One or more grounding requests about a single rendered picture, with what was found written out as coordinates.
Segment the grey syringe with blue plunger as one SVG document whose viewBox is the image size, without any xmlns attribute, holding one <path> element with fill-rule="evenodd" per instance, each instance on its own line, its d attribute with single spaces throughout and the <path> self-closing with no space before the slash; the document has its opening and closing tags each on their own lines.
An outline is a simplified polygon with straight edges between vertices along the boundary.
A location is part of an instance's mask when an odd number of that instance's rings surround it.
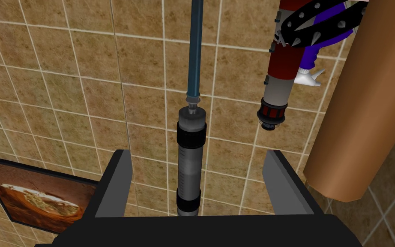
<svg viewBox="0 0 395 247">
<path fill-rule="evenodd" d="M 197 216 L 201 200 L 203 146 L 206 143 L 206 111 L 200 102 L 200 65 L 203 0 L 192 0 L 188 59 L 187 106 L 178 112 L 177 215 Z"/>
</svg>

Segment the brown cylinder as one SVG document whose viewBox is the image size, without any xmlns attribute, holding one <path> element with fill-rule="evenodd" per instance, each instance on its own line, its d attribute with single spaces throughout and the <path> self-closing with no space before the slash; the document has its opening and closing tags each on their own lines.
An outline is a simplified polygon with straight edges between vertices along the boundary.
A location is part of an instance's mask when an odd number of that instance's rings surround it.
<svg viewBox="0 0 395 247">
<path fill-rule="evenodd" d="M 395 144 L 395 0 L 369 0 L 304 169 L 341 202 L 364 195 Z"/>
</svg>

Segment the purple spray bottle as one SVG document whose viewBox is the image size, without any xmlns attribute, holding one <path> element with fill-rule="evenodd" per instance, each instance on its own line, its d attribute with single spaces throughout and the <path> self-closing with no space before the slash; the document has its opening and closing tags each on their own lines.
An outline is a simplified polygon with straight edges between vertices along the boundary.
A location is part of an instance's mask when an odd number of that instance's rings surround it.
<svg viewBox="0 0 395 247">
<path fill-rule="evenodd" d="M 324 12 L 318 14 L 314 19 L 314 24 L 320 23 L 332 16 L 335 16 L 338 13 L 344 11 L 345 9 L 346 9 L 345 3 L 340 3 L 336 6 L 333 6 L 328 10 L 325 10 Z M 316 78 L 324 71 L 324 69 L 314 74 L 310 73 L 310 70 L 315 67 L 315 60 L 317 59 L 317 55 L 320 49 L 324 47 L 328 47 L 330 45 L 334 45 L 344 40 L 352 33 L 353 33 L 352 30 L 348 30 L 347 32 L 339 36 L 333 37 L 327 41 L 321 43 L 316 42 L 312 46 L 306 47 L 294 83 L 308 85 L 308 86 L 320 86 L 320 83 L 316 81 Z"/>
</svg>

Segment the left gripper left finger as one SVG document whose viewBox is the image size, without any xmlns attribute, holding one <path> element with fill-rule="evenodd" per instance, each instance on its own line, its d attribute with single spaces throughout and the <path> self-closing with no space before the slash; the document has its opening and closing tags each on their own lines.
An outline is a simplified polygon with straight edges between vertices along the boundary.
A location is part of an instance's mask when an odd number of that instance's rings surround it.
<svg viewBox="0 0 395 247">
<path fill-rule="evenodd" d="M 132 180 L 129 150 L 116 150 L 99 181 L 83 218 L 123 217 Z"/>
</svg>

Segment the black spiked collar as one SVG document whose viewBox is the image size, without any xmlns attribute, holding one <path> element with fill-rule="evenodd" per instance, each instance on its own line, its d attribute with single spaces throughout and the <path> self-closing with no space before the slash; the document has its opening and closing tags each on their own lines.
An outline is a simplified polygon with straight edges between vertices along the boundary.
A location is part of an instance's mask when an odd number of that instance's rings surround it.
<svg viewBox="0 0 395 247">
<path fill-rule="evenodd" d="M 318 14 L 344 3 L 347 0 L 312 0 L 290 14 L 281 23 L 274 37 L 283 46 L 305 48 L 318 42 L 337 37 L 360 25 L 368 2 L 358 1 L 344 11 L 335 14 L 317 24 L 300 27 Z"/>
</svg>

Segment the framed food picture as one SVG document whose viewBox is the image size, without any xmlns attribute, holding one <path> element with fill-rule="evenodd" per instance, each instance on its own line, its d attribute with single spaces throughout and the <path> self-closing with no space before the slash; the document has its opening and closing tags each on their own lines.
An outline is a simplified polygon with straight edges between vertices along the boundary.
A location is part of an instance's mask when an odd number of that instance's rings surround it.
<svg viewBox="0 0 395 247">
<path fill-rule="evenodd" d="M 82 217 L 97 183 L 0 159 L 0 204 L 9 219 L 54 234 Z"/>
</svg>

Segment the red and grey flashlight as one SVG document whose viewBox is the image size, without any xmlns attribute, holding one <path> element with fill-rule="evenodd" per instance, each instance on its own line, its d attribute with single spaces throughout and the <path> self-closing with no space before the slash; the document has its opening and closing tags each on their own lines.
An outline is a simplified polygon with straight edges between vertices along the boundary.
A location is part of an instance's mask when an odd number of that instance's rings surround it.
<svg viewBox="0 0 395 247">
<path fill-rule="evenodd" d="M 274 130 L 285 120 L 284 113 L 304 50 L 278 42 L 278 38 L 271 43 L 265 92 L 257 111 L 260 124 L 267 131 Z"/>
</svg>

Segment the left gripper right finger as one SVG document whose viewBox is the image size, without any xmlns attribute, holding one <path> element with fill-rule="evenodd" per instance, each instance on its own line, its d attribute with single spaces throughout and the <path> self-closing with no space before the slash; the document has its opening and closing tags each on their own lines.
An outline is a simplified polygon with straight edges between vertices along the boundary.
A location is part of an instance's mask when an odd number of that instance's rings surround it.
<svg viewBox="0 0 395 247">
<path fill-rule="evenodd" d="M 281 151 L 266 152 L 262 176 L 275 214 L 323 214 Z"/>
</svg>

